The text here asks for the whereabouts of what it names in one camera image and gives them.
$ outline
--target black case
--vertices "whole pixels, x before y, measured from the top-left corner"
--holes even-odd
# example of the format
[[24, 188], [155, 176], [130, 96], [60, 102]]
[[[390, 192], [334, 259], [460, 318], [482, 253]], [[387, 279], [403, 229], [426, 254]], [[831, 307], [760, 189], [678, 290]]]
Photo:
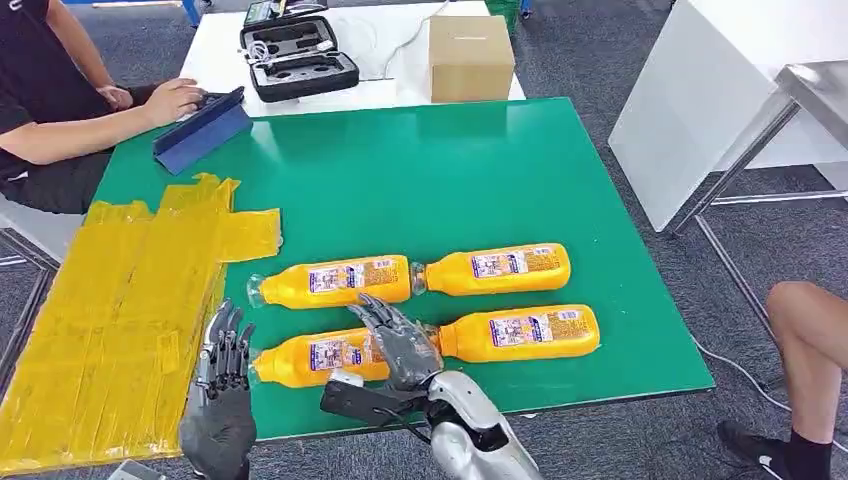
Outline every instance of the black case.
[[[250, 78], [263, 102], [279, 102], [318, 93], [333, 92], [359, 84], [359, 67], [343, 52], [330, 23], [320, 16], [304, 16], [326, 10], [296, 9], [278, 18], [253, 23], [241, 31], [241, 46], [261, 40], [270, 47], [272, 59], [283, 59], [270, 66], [250, 65]], [[330, 40], [333, 47], [319, 52], [315, 48]]]

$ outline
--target bottle label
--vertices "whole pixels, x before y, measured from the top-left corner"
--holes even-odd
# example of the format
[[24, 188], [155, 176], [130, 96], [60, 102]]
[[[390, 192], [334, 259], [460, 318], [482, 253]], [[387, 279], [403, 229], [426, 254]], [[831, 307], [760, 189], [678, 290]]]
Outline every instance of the bottle label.
[[489, 329], [496, 347], [579, 339], [591, 334], [579, 310], [495, 318], [489, 320]]
[[371, 334], [364, 346], [353, 345], [345, 338], [326, 338], [309, 344], [309, 368], [313, 372], [384, 361]]
[[534, 247], [525, 250], [475, 255], [471, 268], [477, 278], [518, 275], [559, 268], [559, 258], [551, 247]]
[[340, 263], [309, 270], [309, 292], [327, 293], [346, 288], [363, 288], [398, 281], [398, 268], [391, 258]]

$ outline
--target green table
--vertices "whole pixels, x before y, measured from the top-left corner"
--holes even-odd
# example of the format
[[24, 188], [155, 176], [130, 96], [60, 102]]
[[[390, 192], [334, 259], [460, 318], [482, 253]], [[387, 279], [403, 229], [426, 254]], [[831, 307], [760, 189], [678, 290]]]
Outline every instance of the green table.
[[[568, 99], [426, 106], [259, 119], [173, 177], [147, 134], [118, 147], [98, 200], [155, 209], [168, 183], [211, 172], [242, 181], [236, 210], [280, 207], [285, 245], [232, 265], [226, 294], [250, 309], [245, 282], [304, 262], [401, 253], [431, 262], [454, 251], [561, 242], [573, 274], [557, 291], [449, 297], [402, 305], [432, 324], [472, 312], [585, 303], [601, 347], [560, 360], [463, 364], [505, 412], [694, 392], [713, 380]], [[248, 310], [253, 347], [357, 326], [345, 309]], [[253, 388], [259, 437], [364, 428], [321, 412], [321, 388]]]

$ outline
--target knee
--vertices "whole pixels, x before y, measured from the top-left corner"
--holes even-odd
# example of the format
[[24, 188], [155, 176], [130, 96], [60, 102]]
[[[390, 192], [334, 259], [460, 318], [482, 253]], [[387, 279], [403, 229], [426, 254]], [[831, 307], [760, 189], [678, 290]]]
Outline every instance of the knee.
[[795, 320], [803, 320], [798, 312], [820, 288], [805, 281], [780, 282], [771, 288], [766, 298], [766, 311], [775, 335], [785, 335], [793, 329]]

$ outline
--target shoe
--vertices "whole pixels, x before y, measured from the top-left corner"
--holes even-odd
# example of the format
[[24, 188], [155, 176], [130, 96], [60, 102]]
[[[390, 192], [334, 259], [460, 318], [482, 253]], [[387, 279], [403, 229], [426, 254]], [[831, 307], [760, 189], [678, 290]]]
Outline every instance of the shoe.
[[758, 465], [766, 473], [780, 480], [793, 480], [784, 460], [786, 442], [752, 435], [745, 427], [725, 420], [718, 424], [718, 438], [737, 457]]

